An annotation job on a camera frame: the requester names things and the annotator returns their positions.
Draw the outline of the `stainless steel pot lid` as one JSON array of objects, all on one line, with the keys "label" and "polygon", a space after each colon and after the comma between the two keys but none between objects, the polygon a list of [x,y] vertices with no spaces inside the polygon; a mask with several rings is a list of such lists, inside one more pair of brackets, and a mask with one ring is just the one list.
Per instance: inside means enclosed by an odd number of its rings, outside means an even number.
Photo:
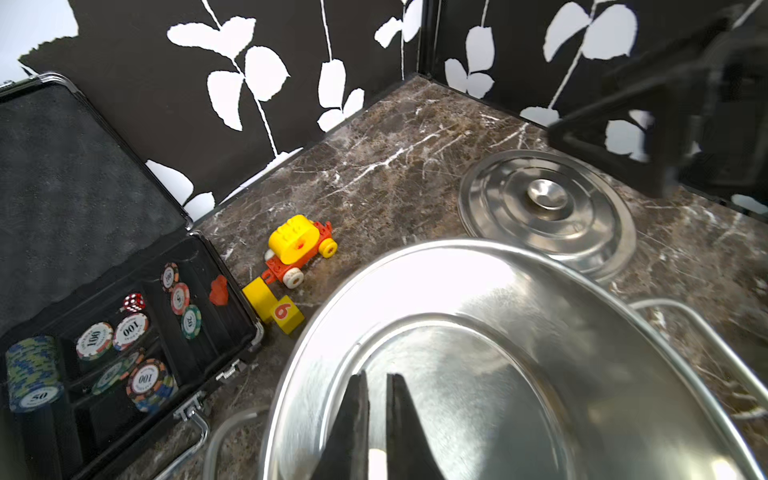
[{"label": "stainless steel pot lid", "polygon": [[467,232],[527,248],[607,283],[636,251],[632,215],[619,194],[570,158],[535,150],[492,154],[460,182]]}]

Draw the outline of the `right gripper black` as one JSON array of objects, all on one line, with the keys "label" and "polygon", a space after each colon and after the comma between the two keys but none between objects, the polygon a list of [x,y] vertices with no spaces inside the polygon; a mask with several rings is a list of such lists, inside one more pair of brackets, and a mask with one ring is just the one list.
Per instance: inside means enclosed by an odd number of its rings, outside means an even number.
[{"label": "right gripper black", "polygon": [[684,186],[766,206],[766,6],[729,7],[610,72],[597,102],[547,133],[550,147],[648,197]]}]

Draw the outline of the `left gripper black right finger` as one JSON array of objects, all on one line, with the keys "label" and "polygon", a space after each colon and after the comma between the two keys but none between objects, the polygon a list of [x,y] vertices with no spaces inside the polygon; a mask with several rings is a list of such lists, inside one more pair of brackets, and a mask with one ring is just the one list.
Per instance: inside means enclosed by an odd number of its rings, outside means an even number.
[{"label": "left gripper black right finger", "polygon": [[444,479],[400,374],[388,374],[386,380],[386,454],[389,480]]}]

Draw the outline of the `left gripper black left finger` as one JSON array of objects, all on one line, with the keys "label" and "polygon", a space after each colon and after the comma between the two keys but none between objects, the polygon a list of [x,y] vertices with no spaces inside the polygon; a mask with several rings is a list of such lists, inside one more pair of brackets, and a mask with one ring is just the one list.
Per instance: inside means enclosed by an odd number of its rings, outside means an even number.
[{"label": "left gripper black left finger", "polygon": [[364,372],[350,377],[311,479],[368,478],[369,397]]}]

